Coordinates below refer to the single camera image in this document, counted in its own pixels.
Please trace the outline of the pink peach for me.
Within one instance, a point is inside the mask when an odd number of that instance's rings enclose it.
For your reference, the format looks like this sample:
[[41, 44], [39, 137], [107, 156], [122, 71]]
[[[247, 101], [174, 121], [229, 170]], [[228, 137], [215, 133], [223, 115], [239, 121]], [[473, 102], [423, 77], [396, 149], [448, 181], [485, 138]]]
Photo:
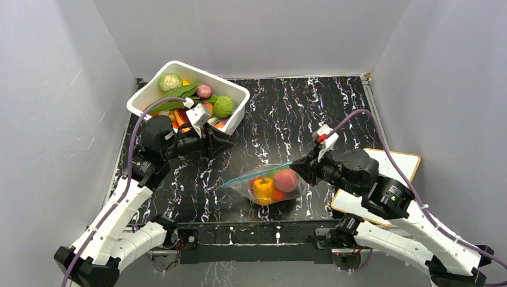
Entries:
[[279, 191], [290, 193], [296, 189], [299, 177], [292, 169], [283, 169], [273, 176], [273, 181]]

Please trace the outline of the clear zip top bag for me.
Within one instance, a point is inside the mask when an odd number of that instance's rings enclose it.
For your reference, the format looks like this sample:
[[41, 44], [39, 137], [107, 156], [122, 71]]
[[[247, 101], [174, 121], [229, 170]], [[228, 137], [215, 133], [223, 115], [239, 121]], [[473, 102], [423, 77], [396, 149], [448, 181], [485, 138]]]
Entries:
[[230, 179], [221, 187], [231, 189], [260, 206], [295, 200], [308, 190], [306, 182], [291, 169], [290, 162], [257, 167]]

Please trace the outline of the yellow bell pepper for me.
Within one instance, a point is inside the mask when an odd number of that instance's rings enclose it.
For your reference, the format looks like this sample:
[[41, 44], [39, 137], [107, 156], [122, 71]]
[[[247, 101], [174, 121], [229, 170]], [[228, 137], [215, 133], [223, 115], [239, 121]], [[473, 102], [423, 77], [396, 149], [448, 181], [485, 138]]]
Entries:
[[263, 206], [272, 204], [274, 200], [271, 194], [274, 189], [274, 181], [271, 178], [263, 177], [255, 179], [252, 185], [255, 203]]

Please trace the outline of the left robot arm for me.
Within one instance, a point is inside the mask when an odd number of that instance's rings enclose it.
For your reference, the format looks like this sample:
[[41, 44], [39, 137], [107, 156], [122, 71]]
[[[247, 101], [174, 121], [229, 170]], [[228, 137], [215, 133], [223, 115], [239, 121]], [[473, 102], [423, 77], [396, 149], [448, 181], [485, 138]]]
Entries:
[[224, 128], [208, 122], [183, 128], [175, 131], [169, 117], [158, 115], [146, 122], [139, 141], [130, 143], [128, 165], [114, 194], [79, 239], [54, 254], [64, 285], [71, 280], [78, 286], [114, 286], [120, 273], [151, 249], [178, 245], [177, 223], [162, 215], [125, 239], [120, 236], [170, 172], [170, 160], [195, 152], [212, 159], [234, 145]]

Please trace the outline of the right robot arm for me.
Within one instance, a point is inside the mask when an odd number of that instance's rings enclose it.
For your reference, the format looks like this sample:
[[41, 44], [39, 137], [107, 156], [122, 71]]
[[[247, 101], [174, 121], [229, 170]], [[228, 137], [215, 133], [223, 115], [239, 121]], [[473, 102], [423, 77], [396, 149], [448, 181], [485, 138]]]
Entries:
[[339, 161], [318, 156], [315, 148], [290, 168], [310, 185], [325, 181], [359, 197], [367, 211], [411, 235], [409, 239], [399, 236], [347, 212], [334, 230], [317, 232], [321, 248], [331, 243], [345, 248], [367, 246], [417, 267], [436, 286], [486, 285], [486, 276], [479, 269], [491, 263], [494, 252], [487, 245], [466, 247], [448, 238], [440, 225], [431, 224], [432, 216], [420, 210], [413, 192], [402, 182], [381, 175], [378, 161], [366, 151], [348, 150]]

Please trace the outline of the light green cabbage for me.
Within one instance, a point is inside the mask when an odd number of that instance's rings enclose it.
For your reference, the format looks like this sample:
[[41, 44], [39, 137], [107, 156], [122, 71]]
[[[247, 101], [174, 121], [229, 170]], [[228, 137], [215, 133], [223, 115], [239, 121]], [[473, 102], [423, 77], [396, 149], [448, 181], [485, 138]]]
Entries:
[[219, 119], [227, 118], [234, 112], [234, 102], [228, 96], [219, 96], [213, 104], [213, 112]]

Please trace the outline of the pink onion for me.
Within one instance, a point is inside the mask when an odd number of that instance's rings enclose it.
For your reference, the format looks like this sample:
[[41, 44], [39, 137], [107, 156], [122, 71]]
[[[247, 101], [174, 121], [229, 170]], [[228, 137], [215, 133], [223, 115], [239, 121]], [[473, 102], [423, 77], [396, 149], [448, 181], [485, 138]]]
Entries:
[[212, 89], [206, 84], [199, 84], [196, 87], [195, 95], [201, 100], [207, 100], [212, 96]]

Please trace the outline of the long green leaf vegetable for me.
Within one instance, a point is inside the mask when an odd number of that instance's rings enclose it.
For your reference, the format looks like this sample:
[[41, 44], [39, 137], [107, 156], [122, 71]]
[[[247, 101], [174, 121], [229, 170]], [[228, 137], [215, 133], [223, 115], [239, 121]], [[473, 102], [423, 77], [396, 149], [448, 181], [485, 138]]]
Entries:
[[184, 107], [184, 102], [188, 97], [194, 103], [207, 102], [209, 99], [205, 99], [197, 95], [197, 86], [200, 84], [201, 82], [197, 81], [188, 84], [186, 86], [170, 90], [166, 94], [164, 94], [161, 99], [156, 100], [153, 103], [149, 104], [148, 107], [145, 108], [145, 111], [148, 108], [151, 108], [148, 112], [148, 115], [155, 115], [163, 111], [168, 111], [172, 109], [181, 109]]

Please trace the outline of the white plastic bin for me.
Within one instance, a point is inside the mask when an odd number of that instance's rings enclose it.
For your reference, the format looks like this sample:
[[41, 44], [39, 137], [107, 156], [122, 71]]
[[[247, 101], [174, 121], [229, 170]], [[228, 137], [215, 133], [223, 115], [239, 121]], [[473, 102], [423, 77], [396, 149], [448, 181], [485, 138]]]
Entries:
[[229, 135], [234, 133], [245, 115], [245, 106], [250, 98], [250, 92], [246, 88], [232, 83], [231, 81], [177, 60], [166, 63], [148, 84], [140, 88], [127, 101], [127, 110], [136, 116], [140, 116], [145, 108], [156, 100], [161, 99], [164, 92], [159, 88], [158, 81], [162, 75], [168, 73], [176, 73], [189, 83], [199, 81], [203, 84], [207, 84], [211, 87], [215, 95], [230, 97], [234, 102], [234, 112], [225, 123], [222, 131]]

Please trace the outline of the white board wooden frame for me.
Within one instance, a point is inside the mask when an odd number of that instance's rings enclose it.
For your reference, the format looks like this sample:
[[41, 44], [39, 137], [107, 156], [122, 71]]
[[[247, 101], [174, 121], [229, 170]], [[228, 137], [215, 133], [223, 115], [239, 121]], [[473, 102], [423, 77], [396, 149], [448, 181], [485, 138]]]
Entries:
[[[402, 182], [406, 187], [408, 186], [400, 174], [396, 171], [393, 164], [388, 159], [386, 153], [381, 149], [364, 148], [368, 155], [377, 160], [379, 163], [379, 173]], [[401, 172], [412, 181], [416, 171], [419, 167], [421, 158], [416, 154], [407, 154], [403, 152], [390, 152], [391, 157], [400, 168]], [[356, 197], [343, 190], [338, 190], [331, 201], [331, 209], [342, 213], [353, 213], [357, 216], [363, 217], [373, 224], [380, 225], [382, 227], [390, 227], [392, 223], [386, 219], [383, 219], [361, 206], [361, 198]]]

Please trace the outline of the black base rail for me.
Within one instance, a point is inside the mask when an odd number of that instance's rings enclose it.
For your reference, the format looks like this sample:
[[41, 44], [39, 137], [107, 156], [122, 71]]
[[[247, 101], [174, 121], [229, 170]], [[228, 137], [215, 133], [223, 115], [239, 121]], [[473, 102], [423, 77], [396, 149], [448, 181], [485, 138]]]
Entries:
[[338, 254], [360, 250], [352, 237], [338, 233], [338, 220], [179, 223], [173, 248], [154, 256], [177, 256], [182, 264], [204, 262], [293, 262], [332, 264]]

